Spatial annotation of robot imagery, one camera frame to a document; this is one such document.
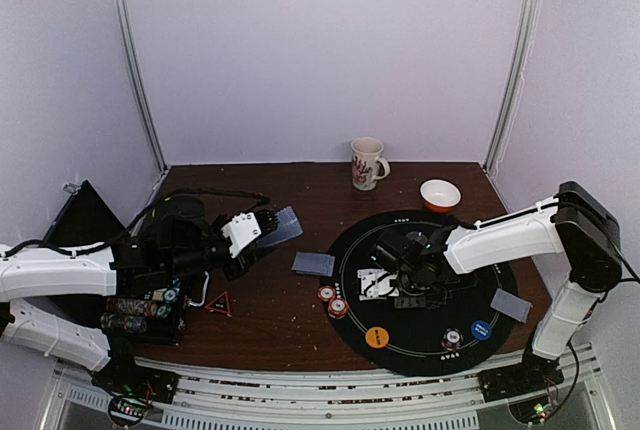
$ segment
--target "mug handle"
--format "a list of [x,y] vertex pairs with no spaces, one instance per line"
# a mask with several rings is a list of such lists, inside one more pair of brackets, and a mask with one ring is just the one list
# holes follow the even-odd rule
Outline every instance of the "mug handle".
[[375,175],[373,177],[373,179],[374,180],[382,180],[383,178],[387,178],[389,176],[389,174],[391,173],[391,167],[389,166],[389,162],[387,162],[382,157],[376,158],[376,162],[379,162],[380,165],[382,165],[382,168],[384,168],[384,174],[383,175]]

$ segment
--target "dark wooden table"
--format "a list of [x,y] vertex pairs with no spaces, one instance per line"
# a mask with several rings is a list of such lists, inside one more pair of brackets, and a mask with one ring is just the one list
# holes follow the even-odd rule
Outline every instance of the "dark wooden table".
[[[271,371],[363,370],[374,365],[358,356],[333,331],[317,291],[319,277],[291,270],[296,252],[325,253],[350,225],[389,210],[421,209],[420,183],[443,178],[458,186],[456,215],[486,220],[505,210],[482,169],[475,163],[395,163],[391,175],[372,192],[351,187],[348,163],[208,165],[171,169],[160,194],[177,188],[215,187],[262,192],[271,206],[291,205],[304,234],[279,246],[247,275],[227,282],[214,272],[207,301],[227,290],[232,317],[190,309],[180,346],[138,345],[136,354],[174,363]],[[247,200],[201,197],[207,218],[232,215]],[[549,306],[545,286],[530,259],[512,263],[520,296],[533,308],[525,325],[516,324],[502,352],[524,348]]]

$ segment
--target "bowl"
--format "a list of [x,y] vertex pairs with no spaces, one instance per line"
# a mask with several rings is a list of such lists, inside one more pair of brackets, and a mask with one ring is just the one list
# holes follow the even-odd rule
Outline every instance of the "bowl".
[[420,186],[425,207],[435,213],[448,213],[460,203],[460,190],[446,180],[427,180]]

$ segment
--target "red triangle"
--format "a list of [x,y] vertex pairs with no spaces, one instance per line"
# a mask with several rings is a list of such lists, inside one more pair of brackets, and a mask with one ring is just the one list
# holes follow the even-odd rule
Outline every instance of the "red triangle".
[[231,316],[231,302],[229,294],[224,293],[217,296],[212,302],[208,303],[204,308],[210,312],[224,313],[227,317]]

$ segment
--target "vertical metal post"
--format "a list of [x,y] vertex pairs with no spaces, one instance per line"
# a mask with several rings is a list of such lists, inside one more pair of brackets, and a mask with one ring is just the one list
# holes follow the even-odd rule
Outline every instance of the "vertical metal post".
[[497,172],[497,165],[501,159],[502,150],[507,143],[506,140],[509,136],[511,120],[518,103],[517,97],[521,86],[520,81],[522,79],[524,64],[533,39],[539,4],[540,0],[522,0],[520,25],[518,27],[511,68],[509,69],[507,86],[502,98],[500,114],[493,132],[487,159],[484,164],[485,171],[489,176],[493,176]]
[[131,87],[133,89],[136,106],[138,107],[138,112],[142,120],[142,126],[151,147],[151,152],[153,153],[158,171],[164,172],[167,169],[167,163],[165,162],[164,155],[162,154],[162,148],[160,147],[158,134],[156,132],[155,126],[153,125],[153,119],[149,110],[147,95],[144,91],[144,85],[142,84],[142,75],[140,74],[138,57],[136,55],[135,46],[133,44],[133,33],[131,31],[131,24],[129,21],[127,1],[113,0],[113,2],[118,16],[118,23],[120,25],[120,35],[122,37],[122,44],[124,47],[127,71],[129,74],[129,80],[131,81]]

